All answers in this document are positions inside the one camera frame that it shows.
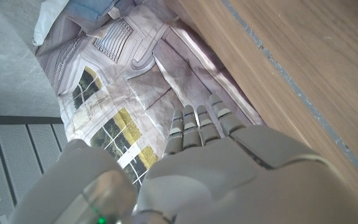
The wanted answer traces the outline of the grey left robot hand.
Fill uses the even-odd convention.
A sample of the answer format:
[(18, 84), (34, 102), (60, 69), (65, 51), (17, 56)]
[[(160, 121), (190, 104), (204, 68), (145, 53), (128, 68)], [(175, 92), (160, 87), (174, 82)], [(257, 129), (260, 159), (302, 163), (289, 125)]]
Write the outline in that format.
[(140, 189), (104, 149), (68, 142), (11, 223), (358, 223), (358, 197), (329, 161), (209, 102), (174, 112)]

